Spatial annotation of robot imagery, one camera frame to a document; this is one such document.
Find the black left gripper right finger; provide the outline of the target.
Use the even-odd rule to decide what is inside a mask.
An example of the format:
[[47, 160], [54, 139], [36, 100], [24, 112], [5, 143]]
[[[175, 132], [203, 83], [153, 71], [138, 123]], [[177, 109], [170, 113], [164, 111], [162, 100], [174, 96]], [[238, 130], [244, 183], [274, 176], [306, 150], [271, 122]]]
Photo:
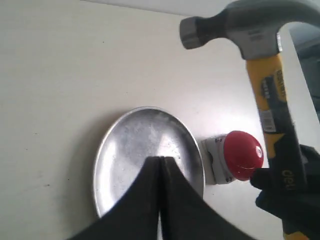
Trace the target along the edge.
[[164, 240], [251, 240], [193, 189], [172, 157], [160, 161], [160, 218]]

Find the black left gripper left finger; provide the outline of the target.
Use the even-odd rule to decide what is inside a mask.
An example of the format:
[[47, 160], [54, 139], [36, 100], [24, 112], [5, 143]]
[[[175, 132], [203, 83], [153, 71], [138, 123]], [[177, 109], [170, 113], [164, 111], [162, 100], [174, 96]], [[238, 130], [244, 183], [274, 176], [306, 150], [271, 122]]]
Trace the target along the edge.
[[158, 156], [147, 157], [125, 194], [103, 217], [72, 240], [156, 240], [159, 223]]

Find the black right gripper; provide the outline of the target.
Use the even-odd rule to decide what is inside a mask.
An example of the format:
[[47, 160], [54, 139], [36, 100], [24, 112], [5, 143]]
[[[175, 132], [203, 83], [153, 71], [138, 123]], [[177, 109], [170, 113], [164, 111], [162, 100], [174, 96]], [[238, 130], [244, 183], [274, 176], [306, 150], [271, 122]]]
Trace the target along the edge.
[[269, 168], [257, 168], [250, 184], [261, 190], [255, 204], [303, 233], [320, 231], [320, 154], [300, 144], [298, 183], [306, 191], [276, 190]]

